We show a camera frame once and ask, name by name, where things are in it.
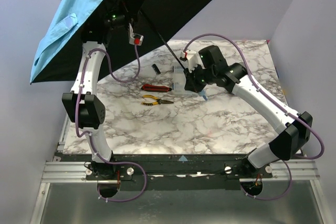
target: white wall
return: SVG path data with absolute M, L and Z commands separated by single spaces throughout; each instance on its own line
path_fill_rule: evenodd
M 326 144 L 317 160 L 324 193 L 336 220 L 336 0 L 293 0 L 270 42 L 290 105 L 309 111 Z M 307 148 L 317 154 L 312 137 Z
M 0 0 L 0 223 L 29 223 L 52 157 L 69 83 L 29 85 L 39 40 L 60 0 Z
M 213 0 L 174 39 L 191 39 L 208 32 L 220 33 L 232 39 L 270 39 L 291 2 Z

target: marble tabletop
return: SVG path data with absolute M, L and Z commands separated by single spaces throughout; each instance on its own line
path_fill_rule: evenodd
M 178 56 L 186 44 L 182 40 L 169 42 Z M 266 41 L 238 41 L 237 44 L 259 83 L 286 102 Z M 226 41 L 197 41 L 190 49 L 198 51 L 209 45 L 217 45 L 229 65 L 242 62 L 237 50 Z M 160 75 L 151 68 L 153 63 L 160 69 Z M 245 154 L 276 136 L 270 124 L 249 104 L 216 85 L 205 88 L 207 102 L 197 96 L 141 90 L 145 83 L 171 87 L 175 64 L 167 48 L 160 47 L 141 57 L 141 72 L 135 81 L 119 83 L 110 76 L 99 81 L 97 96 L 106 107 L 103 128 L 115 154 Z M 134 61 L 115 75 L 127 79 L 136 70 Z M 144 94 L 174 104 L 141 105 Z M 64 154 L 89 153 L 87 140 L 78 139 L 74 124 L 69 123 Z

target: yellow pliers handle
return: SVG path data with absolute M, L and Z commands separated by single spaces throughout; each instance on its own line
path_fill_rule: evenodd
M 150 95 L 150 94 L 145 94 L 142 96 L 143 98 L 151 98 L 151 99 L 154 99 L 156 100 L 156 102 L 142 102 L 141 104 L 142 105 L 146 105 L 146 106 L 153 106 L 153 105 L 158 105 L 159 104 L 159 98 L 153 96 L 153 95 Z

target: red utility knife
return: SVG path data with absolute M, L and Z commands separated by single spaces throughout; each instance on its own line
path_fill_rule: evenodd
M 144 86 L 142 86 L 141 88 L 144 91 L 148 91 L 148 92 L 169 92 L 172 91 L 171 88 L 168 88 L 166 86 L 154 86 L 154 85 L 150 85 L 150 84 L 145 84 Z

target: black comb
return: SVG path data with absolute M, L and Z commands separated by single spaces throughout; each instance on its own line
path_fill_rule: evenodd
M 154 71 L 155 71 L 156 74 L 161 74 L 161 72 L 160 72 L 160 70 L 159 70 L 159 68 L 157 67 L 156 64 L 153 64 L 152 68 L 154 69 Z

